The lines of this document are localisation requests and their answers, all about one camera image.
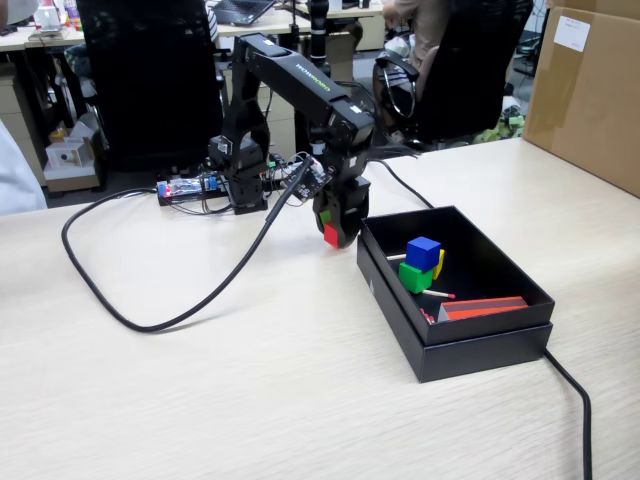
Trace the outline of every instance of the robotic arm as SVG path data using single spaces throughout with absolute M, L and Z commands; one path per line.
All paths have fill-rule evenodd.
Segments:
M 315 195 L 313 210 L 325 239 L 336 248 L 348 246 L 369 211 L 369 182 L 360 175 L 373 118 L 306 58 L 262 34 L 236 37 L 232 72 L 231 105 L 209 154 L 229 181 L 236 213 L 267 208 L 260 174 L 267 170 L 270 135 L 256 98 L 262 81 L 301 112 L 314 125 L 314 138 L 324 141 L 314 145 L 314 157 L 332 180 Z

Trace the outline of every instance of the yellow block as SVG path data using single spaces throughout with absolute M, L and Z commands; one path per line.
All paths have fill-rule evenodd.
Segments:
M 444 250 L 440 249 L 440 261 L 438 266 L 433 269 L 433 279 L 437 280 L 440 272 L 442 271 L 442 261 L 444 260 Z

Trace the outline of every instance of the orange block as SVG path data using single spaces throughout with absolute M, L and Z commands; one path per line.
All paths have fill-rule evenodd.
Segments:
M 440 305 L 438 322 L 462 320 L 463 318 L 489 315 L 491 313 L 508 312 L 527 308 L 522 297 L 485 298 L 482 300 L 465 300 L 446 302 Z

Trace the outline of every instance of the red cube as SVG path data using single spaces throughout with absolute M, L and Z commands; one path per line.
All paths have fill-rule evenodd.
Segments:
M 338 248 L 338 231 L 333 228 L 331 222 L 326 223 L 324 226 L 324 241 L 333 248 Z

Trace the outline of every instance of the colored block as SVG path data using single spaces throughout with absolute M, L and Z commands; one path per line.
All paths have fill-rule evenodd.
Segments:
M 440 259 L 440 243 L 425 237 L 418 237 L 407 244 L 407 265 L 421 272 L 431 270 L 438 265 Z
M 446 302 L 440 305 L 438 322 L 462 320 L 463 318 L 509 312 L 527 308 L 522 297 L 483 298 L 482 300 L 465 300 L 462 302 Z
M 398 276 L 404 287 L 411 293 L 422 293 L 431 286 L 433 280 L 433 273 L 431 270 L 428 272 L 421 272 L 417 268 L 413 268 L 406 263 L 401 263 L 398 269 Z
M 444 260 L 444 250 L 440 249 L 440 261 L 436 268 L 433 269 L 433 279 L 437 280 L 440 276 L 440 272 L 442 271 L 442 262 Z
M 334 248 L 338 248 L 338 231 L 331 223 L 324 226 L 324 241 Z
M 320 221 L 323 225 L 326 225 L 331 221 L 331 212 L 329 210 L 323 210 L 318 215 L 320 216 Z

